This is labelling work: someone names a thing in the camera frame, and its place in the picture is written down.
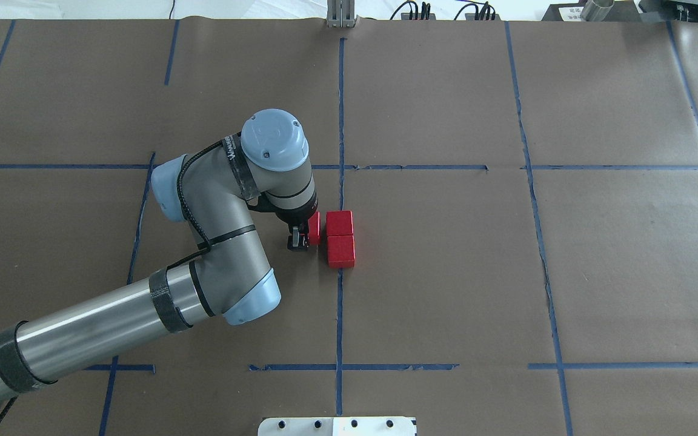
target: stacked red blocks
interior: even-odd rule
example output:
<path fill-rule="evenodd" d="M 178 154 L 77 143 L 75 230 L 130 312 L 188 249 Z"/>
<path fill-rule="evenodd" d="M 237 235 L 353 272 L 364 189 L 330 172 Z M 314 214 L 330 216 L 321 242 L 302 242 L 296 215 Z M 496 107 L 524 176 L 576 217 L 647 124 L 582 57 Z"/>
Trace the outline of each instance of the stacked red blocks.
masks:
<path fill-rule="evenodd" d="M 330 268 L 354 267 L 354 224 L 351 210 L 328 212 L 325 224 L 327 265 L 330 265 Z"/>

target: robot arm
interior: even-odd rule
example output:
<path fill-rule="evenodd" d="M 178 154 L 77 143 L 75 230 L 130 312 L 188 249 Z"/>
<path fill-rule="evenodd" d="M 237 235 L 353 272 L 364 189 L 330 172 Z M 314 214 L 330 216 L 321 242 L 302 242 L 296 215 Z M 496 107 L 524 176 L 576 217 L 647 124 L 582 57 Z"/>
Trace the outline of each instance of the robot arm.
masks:
<path fill-rule="evenodd" d="M 0 407 L 88 365 L 222 314 L 240 325 L 268 314 L 281 295 L 249 210 L 274 212 L 308 246 L 316 190 L 308 142 L 294 116 L 263 110 L 191 157 L 153 171 L 164 214 L 191 224 L 200 257 L 147 279 L 0 332 Z M 258 199 L 255 206 L 249 202 Z"/>

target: wire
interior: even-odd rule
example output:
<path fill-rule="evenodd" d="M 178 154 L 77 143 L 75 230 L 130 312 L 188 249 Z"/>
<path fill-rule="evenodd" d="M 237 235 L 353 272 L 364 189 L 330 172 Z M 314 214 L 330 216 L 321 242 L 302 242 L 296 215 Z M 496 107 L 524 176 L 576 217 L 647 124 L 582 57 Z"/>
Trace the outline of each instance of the wire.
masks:
<path fill-rule="evenodd" d="M 430 19 L 430 9 L 432 8 L 432 3 L 422 2 L 422 13 L 419 16 L 419 19 Z"/>
<path fill-rule="evenodd" d="M 5 406 L 4 409 L 0 412 L 0 424 L 2 424 L 2 420 L 5 419 L 5 416 L 7 415 L 7 412 L 9 409 L 12 407 L 12 404 L 17 400 L 17 397 L 12 397 L 10 400 L 7 402 L 7 405 Z"/>
<path fill-rule="evenodd" d="M 473 6 L 476 8 L 476 16 L 479 16 L 479 4 L 478 3 L 468 3 L 467 5 L 462 6 L 462 8 L 457 12 L 457 15 L 454 16 L 454 19 L 452 21 L 457 21 L 457 18 L 459 18 L 459 14 L 462 13 L 466 8 L 469 8 L 470 6 Z"/>
<path fill-rule="evenodd" d="M 416 2 L 413 2 L 413 0 L 408 0 L 407 2 L 401 3 L 400 6 L 398 6 L 397 9 L 395 9 L 395 12 L 393 12 L 393 16 L 390 17 L 390 19 L 395 19 L 395 15 L 398 13 L 400 9 L 402 9 L 405 5 L 408 5 L 409 8 L 412 10 L 408 13 L 408 18 L 413 19 L 413 17 L 418 16 L 419 14 L 419 5 Z"/>
<path fill-rule="evenodd" d="M 473 2 L 469 0 L 460 0 L 461 2 L 466 2 L 467 5 L 462 6 L 462 8 L 457 12 L 457 16 L 454 17 L 454 21 L 456 21 L 459 18 L 459 14 L 462 13 L 462 11 L 465 10 L 465 8 L 468 8 L 468 6 L 473 5 L 476 8 L 476 14 L 474 14 L 473 19 L 476 21 L 494 21 L 495 17 L 497 16 L 497 11 L 495 11 L 494 6 L 490 5 L 489 2 Z"/>
<path fill-rule="evenodd" d="M 199 234 L 199 236 L 203 240 L 205 248 L 202 248 L 201 250 L 196 251 L 187 257 L 183 257 L 183 259 L 177 260 L 177 262 L 167 266 L 166 269 L 176 268 L 179 265 L 188 262 L 189 260 L 193 260 L 196 257 L 199 257 L 200 255 L 206 254 L 211 251 L 211 242 L 208 240 L 208 237 L 206 236 L 206 233 L 203 231 L 203 228 L 200 224 L 198 224 L 198 221 L 196 221 L 196 216 L 194 216 L 193 213 L 190 211 L 190 207 L 185 201 L 185 193 L 183 193 L 182 191 L 182 178 L 185 177 L 185 173 L 188 172 L 190 165 L 193 165 L 193 163 L 196 162 L 196 160 L 199 160 L 205 154 L 207 154 L 210 151 L 213 151 L 215 148 L 221 145 L 222 140 L 219 140 L 216 143 L 213 143 L 212 145 L 206 147 L 202 151 L 199 151 L 196 154 L 192 155 L 192 157 L 188 159 L 185 165 L 182 166 L 182 170 L 180 170 L 177 176 L 177 197 L 179 199 L 179 204 L 182 207 L 182 215 L 185 216 L 185 218 L 189 221 L 190 225 L 193 226 L 193 229 L 196 230 L 196 233 Z"/>

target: blue joint cap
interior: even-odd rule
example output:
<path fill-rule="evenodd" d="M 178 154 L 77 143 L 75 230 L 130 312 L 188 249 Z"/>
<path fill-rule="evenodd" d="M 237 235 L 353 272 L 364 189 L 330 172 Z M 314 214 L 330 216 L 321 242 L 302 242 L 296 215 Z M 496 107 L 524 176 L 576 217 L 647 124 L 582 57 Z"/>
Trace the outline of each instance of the blue joint cap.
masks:
<path fill-rule="evenodd" d="M 279 306 L 281 300 L 282 293 L 279 292 L 279 284 L 274 277 L 274 268 L 271 268 L 260 282 L 247 292 L 247 295 L 241 297 L 241 300 L 222 315 L 229 325 L 243 325 L 268 314 Z"/>
<path fill-rule="evenodd" d="M 163 215 L 175 223 L 185 221 L 185 216 L 182 215 L 182 205 L 179 204 L 179 196 L 177 195 L 177 176 L 182 170 L 182 161 L 185 160 L 185 156 L 187 155 L 183 154 L 163 163 L 163 165 L 158 165 L 153 170 L 150 180 L 155 199 L 161 205 Z"/>
<path fill-rule="evenodd" d="M 247 159 L 268 171 L 294 170 L 308 157 L 308 141 L 300 122 L 277 108 L 258 111 L 244 122 L 241 149 Z"/>

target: red block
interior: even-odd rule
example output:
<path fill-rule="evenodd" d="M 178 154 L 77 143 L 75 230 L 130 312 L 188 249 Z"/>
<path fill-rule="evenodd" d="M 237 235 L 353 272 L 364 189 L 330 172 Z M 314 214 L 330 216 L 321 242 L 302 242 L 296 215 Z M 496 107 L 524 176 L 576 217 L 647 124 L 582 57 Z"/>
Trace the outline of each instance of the red block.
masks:
<path fill-rule="evenodd" d="M 319 221 L 319 210 L 311 218 L 308 218 L 308 245 L 319 245 L 319 237 L 322 235 L 321 222 Z"/>
<path fill-rule="evenodd" d="M 330 265 L 330 268 L 354 266 L 354 236 L 327 237 L 327 265 Z"/>
<path fill-rule="evenodd" d="M 333 210 L 325 216 L 327 236 L 346 236 L 354 234 L 351 210 Z"/>

